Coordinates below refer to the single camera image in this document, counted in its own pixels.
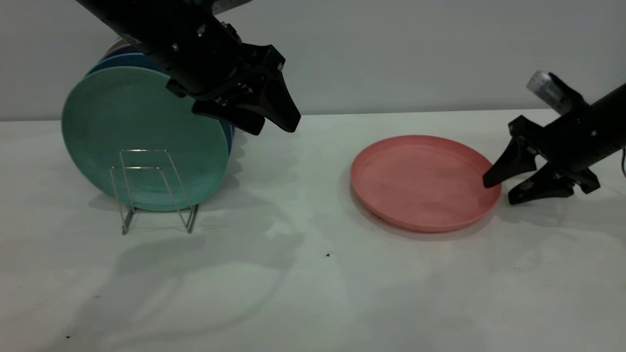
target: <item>white wall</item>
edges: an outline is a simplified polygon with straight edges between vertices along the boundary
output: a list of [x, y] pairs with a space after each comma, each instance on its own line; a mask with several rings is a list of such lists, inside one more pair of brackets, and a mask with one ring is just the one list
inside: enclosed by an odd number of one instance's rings
[[[115, 35], [72, 0], [0, 2], [0, 118], [59, 117]], [[287, 58], [303, 113], [541, 107], [537, 69], [588, 100], [626, 81], [623, 0], [255, 0], [219, 18]]]

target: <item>blue plate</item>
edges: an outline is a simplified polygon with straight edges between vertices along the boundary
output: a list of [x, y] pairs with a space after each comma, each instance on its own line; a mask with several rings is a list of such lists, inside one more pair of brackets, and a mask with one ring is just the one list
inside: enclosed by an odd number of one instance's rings
[[96, 66], [94, 66], [85, 76], [89, 76], [92, 73], [98, 72], [105, 68], [111, 67], [141, 67], [147, 68], [149, 70], [153, 70], [159, 73], [163, 73], [167, 75], [167, 72], [161, 68], [161, 66], [152, 62], [152, 60], [148, 59], [144, 54], [122, 54], [118, 56], [114, 56], [112, 58], [108, 58], [106, 60], [100, 61]]
[[108, 58], [112, 58], [114, 56], [123, 55], [123, 54], [137, 54], [141, 53], [141, 51], [137, 50], [134, 46], [127, 44], [120, 46], [119, 48], [115, 48], [108, 52], [100, 61], [104, 61]]
[[[111, 167], [120, 167], [122, 149], [167, 149], [191, 204], [218, 188], [228, 164], [223, 127], [192, 113], [195, 100], [177, 98], [165, 86], [169, 76], [138, 67], [114, 67], [85, 77], [69, 94], [61, 129], [69, 155], [83, 175], [116, 196]], [[180, 208], [189, 206], [169, 159], [163, 153], [127, 153], [126, 166], [160, 167]], [[153, 170], [127, 172], [133, 205], [171, 211], [176, 206], [163, 178]], [[121, 202], [130, 204], [123, 172], [113, 174]]]
[[[151, 59], [147, 58], [142, 53], [120, 54], [117, 56], [112, 56], [106, 60], [100, 61], [89, 72], [87, 72], [87, 75], [85, 76], [87, 77], [92, 73], [96, 73], [105, 68], [124, 66], [147, 68], [149, 70], [157, 71], [159, 73], [163, 73], [169, 76], [169, 74], [161, 66], [152, 62]], [[228, 143], [228, 153], [230, 154], [230, 150], [232, 149], [233, 144], [233, 127], [231, 126], [231, 124], [223, 122], [221, 120], [220, 124], [222, 125], [222, 129], [224, 130], [224, 135]]]

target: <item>dish rack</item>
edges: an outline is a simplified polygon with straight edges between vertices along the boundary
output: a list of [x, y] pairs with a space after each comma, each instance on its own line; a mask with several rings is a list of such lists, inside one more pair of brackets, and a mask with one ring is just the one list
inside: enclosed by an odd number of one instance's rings
[[[155, 167], [126, 166], [126, 164], [124, 163], [124, 154], [126, 153], [164, 153], [165, 155], [167, 155], [170, 161], [170, 164], [172, 165], [172, 170], [174, 171], [174, 174], [176, 175], [178, 183], [180, 184], [180, 188], [183, 190], [183, 194], [185, 196], [185, 199], [187, 200], [187, 205], [189, 206], [188, 208], [190, 209], [189, 218], [187, 220], [185, 220], [183, 216], [183, 212], [180, 206], [178, 205], [178, 202], [176, 201], [174, 194], [172, 193], [172, 188], [170, 188], [170, 184], [167, 182], [167, 178], [165, 177], [165, 174], [163, 173], [163, 169], [160, 167], [156, 167], [156, 166]], [[109, 169], [109, 173], [111, 176], [111, 183], [113, 184], [115, 200], [117, 201], [118, 206], [120, 208], [120, 217], [121, 217], [121, 222], [122, 222], [122, 227], [121, 227], [122, 235], [126, 235], [128, 233], [128, 231], [130, 230], [131, 221], [133, 220], [133, 216], [135, 216], [135, 214], [137, 214], [138, 212], [138, 209], [135, 207], [133, 203], [132, 191], [131, 191], [130, 183], [128, 182], [127, 172], [129, 171], [158, 172], [161, 175], [161, 178], [163, 179], [163, 183], [165, 184], [165, 188], [167, 188], [167, 192], [170, 194], [170, 197], [172, 198], [172, 203], [174, 204], [174, 207], [176, 208], [176, 212], [178, 213], [180, 220], [183, 222], [183, 225], [185, 226], [185, 230], [187, 231], [188, 234], [191, 234], [193, 232], [193, 226], [195, 225], [195, 219], [196, 219], [196, 215], [198, 214], [198, 208], [200, 205], [199, 204], [193, 205], [191, 203], [191, 200], [189, 200], [189, 195], [187, 194], [187, 190], [185, 189], [183, 180], [180, 178], [180, 175], [178, 174], [178, 170], [176, 169], [176, 165], [174, 164], [174, 161], [172, 160], [172, 156], [170, 155], [170, 152], [168, 152], [167, 149], [122, 149], [120, 150], [120, 163], [121, 163], [121, 167], [115, 167], [115, 166], [111, 167]], [[128, 213], [125, 216], [124, 216], [122, 203], [120, 202], [120, 196], [118, 193], [117, 184], [115, 182], [115, 177], [114, 177], [114, 173], [118, 172], [119, 170], [123, 172], [124, 181], [126, 183], [126, 190], [128, 192], [128, 200], [130, 202], [130, 208], [128, 210]]]

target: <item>pink plate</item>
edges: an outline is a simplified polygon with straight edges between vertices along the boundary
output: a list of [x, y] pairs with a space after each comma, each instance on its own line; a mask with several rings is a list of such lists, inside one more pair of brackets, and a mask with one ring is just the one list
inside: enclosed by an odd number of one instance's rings
[[352, 163], [352, 187], [378, 217], [403, 229], [447, 232], [484, 217], [501, 187], [486, 189], [491, 163], [440, 137], [407, 135], [365, 148]]

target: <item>screw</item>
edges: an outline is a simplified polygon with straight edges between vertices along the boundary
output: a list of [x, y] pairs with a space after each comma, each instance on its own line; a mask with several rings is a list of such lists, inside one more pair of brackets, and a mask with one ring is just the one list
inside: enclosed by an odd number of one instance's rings
[[198, 28], [198, 38], [202, 38], [202, 36], [204, 35], [204, 32], [207, 30], [207, 25], [203, 24]]

